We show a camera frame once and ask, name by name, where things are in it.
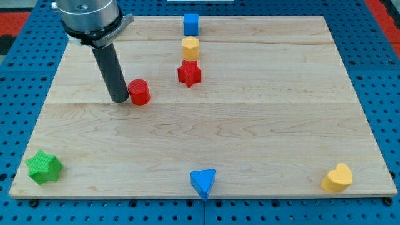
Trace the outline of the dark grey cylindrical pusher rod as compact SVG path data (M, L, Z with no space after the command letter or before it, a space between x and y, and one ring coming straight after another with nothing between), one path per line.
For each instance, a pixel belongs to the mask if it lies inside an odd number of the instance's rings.
M129 97L129 92L114 44L110 44L103 49L93 49L92 52L111 100L115 103L126 101Z

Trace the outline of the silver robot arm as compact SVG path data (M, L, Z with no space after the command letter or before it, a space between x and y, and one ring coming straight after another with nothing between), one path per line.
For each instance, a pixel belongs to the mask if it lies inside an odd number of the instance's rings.
M123 14L116 0L55 0L51 7L60 14L68 38L91 48L111 100L127 100L129 92L114 41L134 22L134 16Z

